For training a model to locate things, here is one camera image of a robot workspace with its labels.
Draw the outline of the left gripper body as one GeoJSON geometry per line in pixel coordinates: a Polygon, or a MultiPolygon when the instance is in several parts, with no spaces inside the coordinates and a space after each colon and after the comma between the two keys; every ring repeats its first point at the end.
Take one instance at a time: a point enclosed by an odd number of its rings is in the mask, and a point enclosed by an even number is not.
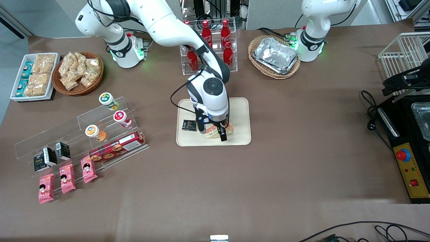
{"type": "Polygon", "coordinates": [[[402,82],[406,88],[429,88],[430,87],[430,68],[421,67],[419,70],[402,75],[402,82]]]}

